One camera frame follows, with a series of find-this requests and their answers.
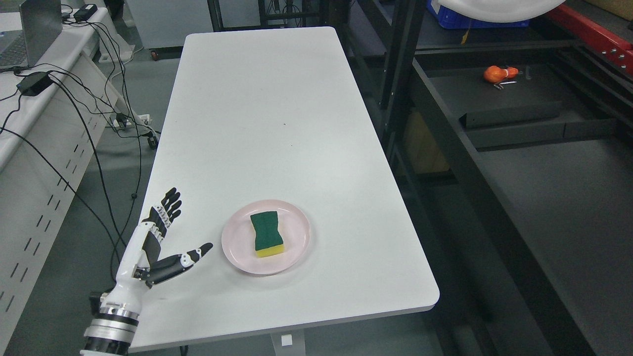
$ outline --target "green scouring pad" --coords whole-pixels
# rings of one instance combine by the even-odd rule
[[[268,257],[284,251],[284,240],[277,230],[277,211],[253,214],[251,222],[255,228],[255,253],[258,257]]]

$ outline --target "pink plate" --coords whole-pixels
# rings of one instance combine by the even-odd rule
[[[255,254],[255,228],[251,215],[277,211],[279,234],[285,251],[269,257]],[[310,223],[306,215],[290,203],[281,200],[260,200],[238,210],[224,225],[222,250],[229,261],[244,272],[275,274],[294,265],[310,242]]]

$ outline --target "red metal beam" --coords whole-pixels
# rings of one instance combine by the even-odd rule
[[[633,45],[631,43],[564,4],[548,12],[547,17],[633,75]]]

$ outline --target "blue plastic crate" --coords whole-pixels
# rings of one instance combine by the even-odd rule
[[[437,4],[437,0],[428,0],[427,1],[427,9],[435,15],[439,25],[444,27],[445,29],[490,29],[493,27],[527,27],[530,24],[530,20],[524,20],[519,22],[508,22],[508,23],[496,23],[496,22],[485,22],[471,19],[470,17],[466,17],[451,9],[447,9],[443,6],[439,6]]]

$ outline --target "orange toy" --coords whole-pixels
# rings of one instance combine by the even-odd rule
[[[513,67],[508,67],[508,69],[502,69],[497,67],[496,65],[488,67],[484,72],[484,79],[489,81],[490,83],[497,84],[501,82],[505,78],[514,78],[518,74],[518,69]]]

